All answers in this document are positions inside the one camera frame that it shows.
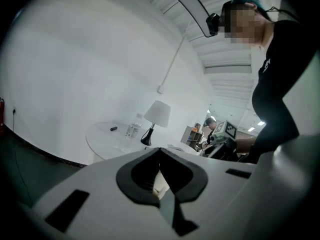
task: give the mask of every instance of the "table lamp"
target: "table lamp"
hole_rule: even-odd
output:
[[[151,135],[154,131],[155,125],[162,126],[165,128],[168,127],[170,111],[171,107],[169,105],[159,100],[156,100],[149,108],[149,110],[145,113],[144,118],[150,121],[152,125],[143,136],[145,136],[146,133],[148,134],[141,139],[141,142],[144,145],[151,146]]]

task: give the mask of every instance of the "red object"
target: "red object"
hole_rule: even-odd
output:
[[[0,136],[3,136],[5,133],[4,113],[5,113],[5,101],[2,99],[0,101]]]

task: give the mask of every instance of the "plastic bottle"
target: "plastic bottle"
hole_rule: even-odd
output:
[[[134,122],[131,123],[126,130],[125,137],[128,139],[134,139],[137,137],[138,132],[142,125],[142,114],[136,114],[136,118],[134,119]]]

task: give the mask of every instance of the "white table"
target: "white table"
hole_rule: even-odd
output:
[[[111,131],[112,127],[118,127],[117,130]],[[198,155],[190,146],[170,138],[164,134],[158,133],[155,126],[151,136],[151,146],[144,145],[140,142],[141,137],[147,129],[140,129],[135,139],[125,137],[128,125],[122,122],[98,122],[92,125],[86,132],[85,138],[92,151],[103,160],[123,156],[132,152],[148,148],[170,148],[171,145],[182,149],[184,152]]]

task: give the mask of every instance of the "small black object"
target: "small black object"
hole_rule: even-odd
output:
[[[45,221],[57,230],[65,232],[88,196],[88,192],[76,189],[45,219]]]
[[[151,135],[154,132],[154,129],[150,128],[148,134],[141,140],[141,143],[147,146],[151,146]]]

